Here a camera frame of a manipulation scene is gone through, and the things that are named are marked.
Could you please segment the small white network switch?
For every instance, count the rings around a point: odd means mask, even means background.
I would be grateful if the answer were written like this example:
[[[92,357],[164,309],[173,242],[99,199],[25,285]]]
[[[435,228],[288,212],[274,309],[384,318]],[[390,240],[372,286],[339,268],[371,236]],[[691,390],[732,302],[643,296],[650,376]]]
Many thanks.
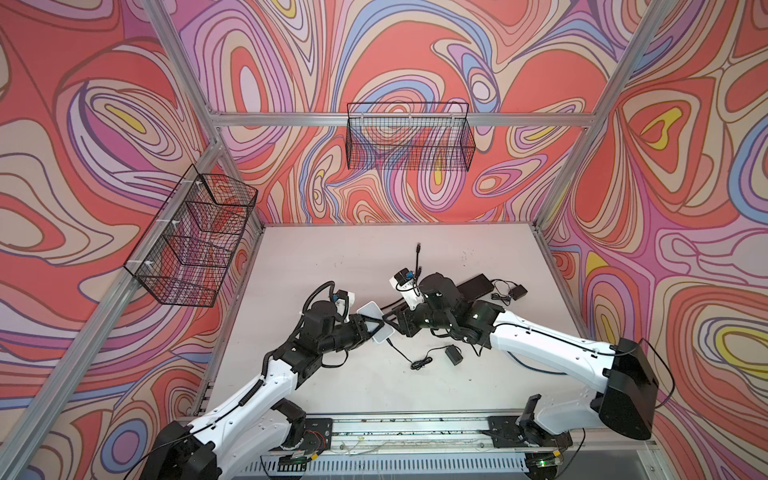
[[[396,333],[396,330],[384,321],[384,312],[374,301],[369,301],[360,307],[356,314],[363,317],[370,339],[376,344],[385,343]]]

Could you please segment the black network switch box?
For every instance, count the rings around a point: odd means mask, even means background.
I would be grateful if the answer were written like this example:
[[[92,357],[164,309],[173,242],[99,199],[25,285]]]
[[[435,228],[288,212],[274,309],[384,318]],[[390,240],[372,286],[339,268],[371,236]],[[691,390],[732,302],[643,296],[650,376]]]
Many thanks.
[[[457,289],[467,302],[474,302],[491,294],[495,287],[485,274],[478,274],[459,284]]]

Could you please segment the black power adapter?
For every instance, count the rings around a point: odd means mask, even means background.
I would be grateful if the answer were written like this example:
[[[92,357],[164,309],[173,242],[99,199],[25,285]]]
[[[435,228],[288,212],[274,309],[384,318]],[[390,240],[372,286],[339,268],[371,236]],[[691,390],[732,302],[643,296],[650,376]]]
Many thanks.
[[[528,293],[528,290],[522,284],[510,280],[496,278],[491,279],[490,282],[494,288],[491,298],[500,301],[505,306],[520,300]]]
[[[434,361],[432,354],[438,351],[443,351],[453,366],[458,366],[464,359],[461,349],[454,344],[431,348],[424,354],[422,358],[417,360],[411,360],[405,353],[398,349],[390,339],[386,340],[386,344],[409,363],[409,367],[412,371],[422,370],[430,363],[432,363]]]

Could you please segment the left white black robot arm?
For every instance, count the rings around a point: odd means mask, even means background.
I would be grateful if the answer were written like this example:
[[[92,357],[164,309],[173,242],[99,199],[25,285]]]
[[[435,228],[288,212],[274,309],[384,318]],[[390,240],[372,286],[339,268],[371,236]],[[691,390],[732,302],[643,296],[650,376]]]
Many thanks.
[[[210,412],[160,431],[137,463],[140,478],[232,479],[274,448],[300,447],[306,414],[290,395],[324,367],[325,354],[347,354],[383,327],[381,316],[353,313],[351,303],[349,292],[332,281],[316,288],[287,339],[265,354],[256,377]]]

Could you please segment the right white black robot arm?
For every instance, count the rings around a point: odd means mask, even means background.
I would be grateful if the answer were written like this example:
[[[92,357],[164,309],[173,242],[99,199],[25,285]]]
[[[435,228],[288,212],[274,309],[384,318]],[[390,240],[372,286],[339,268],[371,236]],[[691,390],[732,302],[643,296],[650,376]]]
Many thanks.
[[[582,383],[581,389],[530,396],[516,420],[523,442],[545,446],[588,428],[651,438],[659,382],[639,343],[588,340],[526,320],[484,300],[493,287],[483,275],[456,285],[440,273],[419,280],[403,269],[389,283],[404,301],[388,314],[402,335],[428,330],[477,350],[525,356]]]

